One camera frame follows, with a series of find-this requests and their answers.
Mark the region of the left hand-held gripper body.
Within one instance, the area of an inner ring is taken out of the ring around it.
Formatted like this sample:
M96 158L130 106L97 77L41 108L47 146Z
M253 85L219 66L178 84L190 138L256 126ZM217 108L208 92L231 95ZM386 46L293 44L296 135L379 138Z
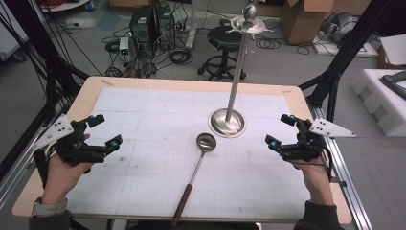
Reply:
M84 131L89 127L84 119L72 120L73 131L51 145L66 163L102 163L107 156L105 146L89 146L85 143Z

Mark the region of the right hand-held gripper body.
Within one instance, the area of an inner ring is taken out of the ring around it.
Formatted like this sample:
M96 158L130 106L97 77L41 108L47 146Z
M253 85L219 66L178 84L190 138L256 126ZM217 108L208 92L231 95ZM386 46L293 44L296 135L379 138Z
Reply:
M316 118L313 122L302 120L294 125L297 128L297 143L281 145L280 157L284 161L310 161L318 158L326 148L323 137L355 137L356 134L326 119Z

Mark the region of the steel utensil stand with hooks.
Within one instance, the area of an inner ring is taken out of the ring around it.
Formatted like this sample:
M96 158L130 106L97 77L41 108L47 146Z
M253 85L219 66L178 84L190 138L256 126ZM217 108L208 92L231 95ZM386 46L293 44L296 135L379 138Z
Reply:
M228 106L213 111L208 119L208 125L211 131L223 138L238 137L246 129L247 122L243 114L234 109L234 104L245 60L248 40L254 39L256 35L263 32L269 32L263 19L258 19L258 9L253 4L247 5L242 10L241 15L231 19L231 27L232 29L228 31L228 34L241 34L241 42L237 55L237 66L233 77Z

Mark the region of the steel ladle with wooden handle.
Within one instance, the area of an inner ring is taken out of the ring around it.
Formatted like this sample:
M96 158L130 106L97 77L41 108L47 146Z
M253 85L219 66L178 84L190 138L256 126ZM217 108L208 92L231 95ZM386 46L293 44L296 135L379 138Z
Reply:
M200 165L201 165L201 163L203 161L203 158L204 158L205 154L207 152L209 152L209 151L214 150L215 147L216 147L216 140L213 137L213 135L210 134L210 133L200 133L196 137L195 143L197 144L197 146L201 150L200 157L199 157L199 159L198 159L198 161L196 163L196 166L195 166L195 169L193 171L191 180L187 184L187 186L186 186L186 188L184 190L184 193L182 194L182 197L181 197L181 199L180 199L180 201L179 201L179 203L177 205L177 208L176 208L176 210L174 212L174 215L173 215L173 217L171 219L171 222L170 222L171 227L176 227L178 225L179 221L180 221L181 215L182 215L183 210L184 210L184 208L186 206L189 195L190 195L190 193L192 191L192 183L196 178L197 172L198 172L198 170L200 168Z

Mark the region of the person's left hand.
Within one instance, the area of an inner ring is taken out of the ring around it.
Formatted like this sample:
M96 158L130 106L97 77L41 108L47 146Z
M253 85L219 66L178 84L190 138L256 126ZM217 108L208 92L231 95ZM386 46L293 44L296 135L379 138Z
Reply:
M64 201L67 194L77 185L80 177L92 166L93 163L79 163L72 166L63 162L58 153L54 153L49 161L47 183L41 203L53 205Z

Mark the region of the person's right hand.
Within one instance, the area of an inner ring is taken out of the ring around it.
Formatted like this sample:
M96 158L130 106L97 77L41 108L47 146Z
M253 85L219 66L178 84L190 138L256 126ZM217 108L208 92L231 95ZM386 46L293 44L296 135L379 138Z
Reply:
M293 160L291 164L303 172L304 184L309 190L311 202L320 205L334 205L327 172L320 157L308 162Z

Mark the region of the white grid mat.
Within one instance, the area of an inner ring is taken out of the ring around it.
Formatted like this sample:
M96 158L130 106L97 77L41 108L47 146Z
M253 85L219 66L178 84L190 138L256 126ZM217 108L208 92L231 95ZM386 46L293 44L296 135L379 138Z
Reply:
M195 143L209 131L211 112L228 101L225 92L109 87L93 112L105 121L90 129L89 144L121 135L119 150L92 167L68 195L75 215L171 219L188 184L181 218L230 221L295 220L308 191L301 172L270 150L266 135L285 144L296 140L282 96L239 94L235 108L246 119L238 137L217 138L202 154Z

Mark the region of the grey wrist watch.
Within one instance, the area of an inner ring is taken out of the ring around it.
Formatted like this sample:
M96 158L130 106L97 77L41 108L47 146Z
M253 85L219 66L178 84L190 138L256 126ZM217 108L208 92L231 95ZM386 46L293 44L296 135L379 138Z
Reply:
M66 211L68 199L65 198L63 201L54 204L43 204L42 198L38 197L32 209L33 217L48 217L62 214Z

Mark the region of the white foam packing block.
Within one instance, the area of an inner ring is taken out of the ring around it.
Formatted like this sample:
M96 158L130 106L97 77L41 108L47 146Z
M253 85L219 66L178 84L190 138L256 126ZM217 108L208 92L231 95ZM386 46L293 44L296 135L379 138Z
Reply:
M397 73L400 70L364 69L352 82L351 88L386 136L406 137L406 100L380 80Z

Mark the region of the brown cardboard box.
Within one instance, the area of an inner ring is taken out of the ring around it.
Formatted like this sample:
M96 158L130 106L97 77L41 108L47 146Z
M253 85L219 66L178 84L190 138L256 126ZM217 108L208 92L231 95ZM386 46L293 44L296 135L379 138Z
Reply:
M285 0L281 27L285 39L294 45L311 43L334 0Z

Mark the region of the black round stool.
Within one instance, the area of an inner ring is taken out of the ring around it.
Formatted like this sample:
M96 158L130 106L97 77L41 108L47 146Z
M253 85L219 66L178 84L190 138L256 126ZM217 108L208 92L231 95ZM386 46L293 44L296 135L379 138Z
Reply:
M232 80L236 67L229 64L229 61L237 61L230 57L231 53L239 50L241 34L230 33L230 26L219 26L208 32L207 38L211 45L221 52L218 56L208 58L201 67L197 69L198 75L207 72L210 76L208 81L213 79Z

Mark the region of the black computer tower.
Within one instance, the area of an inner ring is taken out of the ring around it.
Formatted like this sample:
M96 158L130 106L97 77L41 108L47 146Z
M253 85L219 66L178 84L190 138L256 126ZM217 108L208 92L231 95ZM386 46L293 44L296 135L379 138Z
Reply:
M153 35L149 29L153 25L153 10L151 6L136 6L132 14L129 28L132 37L139 43L149 43Z
M166 50L175 48L174 17L171 8L167 4L159 4L155 7L158 39L161 47Z

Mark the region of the grey rounded device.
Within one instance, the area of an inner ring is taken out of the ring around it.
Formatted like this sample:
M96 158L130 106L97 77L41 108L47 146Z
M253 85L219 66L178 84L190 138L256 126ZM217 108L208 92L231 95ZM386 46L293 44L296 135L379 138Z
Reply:
M333 42L342 42L354 29L359 18L349 12L333 12L325 18L320 31L329 37Z

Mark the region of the black curved part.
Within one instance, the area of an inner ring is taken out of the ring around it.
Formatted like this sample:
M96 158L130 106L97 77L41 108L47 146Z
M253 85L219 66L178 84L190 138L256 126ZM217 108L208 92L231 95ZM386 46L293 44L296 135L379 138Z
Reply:
M401 71L393 75L384 75L379 80L396 93L397 96L406 101L406 88L399 85L400 82L406 81L406 71Z

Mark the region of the white desk leg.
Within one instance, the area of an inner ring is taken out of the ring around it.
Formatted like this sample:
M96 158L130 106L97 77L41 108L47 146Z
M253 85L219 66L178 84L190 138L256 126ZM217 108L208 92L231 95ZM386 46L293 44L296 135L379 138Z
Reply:
M195 21L195 12L196 12L196 3L197 0L191 0L191 17L190 17L190 29L186 41L186 48L191 49L193 46L195 33L196 33L196 21Z

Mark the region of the aluminium rail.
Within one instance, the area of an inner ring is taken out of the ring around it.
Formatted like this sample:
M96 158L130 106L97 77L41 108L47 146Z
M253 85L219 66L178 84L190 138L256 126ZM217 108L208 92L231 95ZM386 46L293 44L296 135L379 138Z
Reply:
M25 186L25 180L36 169L34 153L45 150L49 144L70 134L73 128L66 114L61 113L53 118L50 123L39 121L34 129L29 132L28 138L17 150L18 156L0 180L0 209L15 195L18 188Z
M358 230L372 230L372 225L362 201L352 182L342 152L339 149L337 140L334 137L326 137L327 147L332 154L333 170L339 181L340 189L350 210L352 222Z

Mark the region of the black metal frame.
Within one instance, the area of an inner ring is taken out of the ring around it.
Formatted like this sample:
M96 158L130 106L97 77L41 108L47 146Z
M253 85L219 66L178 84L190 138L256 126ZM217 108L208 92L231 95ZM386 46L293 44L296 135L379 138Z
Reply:
M34 117L28 128L0 163L0 181L11 173L23 149L43 125L48 125L56 117L56 105L64 102L65 111L73 103L80 90L74 76L86 80L89 75L69 63L57 50L46 31L43 22L34 8L39 0L0 0L0 25L28 55L34 72L45 80L46 103Z
M327 114L325 115L328 121L332 122L334 120L338 86L341 77L362 46L367 42L371 33L397 1L371 0L328 68L318 77L299 85L302 91L314 86L312 93L305 97L307 103L311 104L314 108L321 109L323 101L325 98L328 98Z

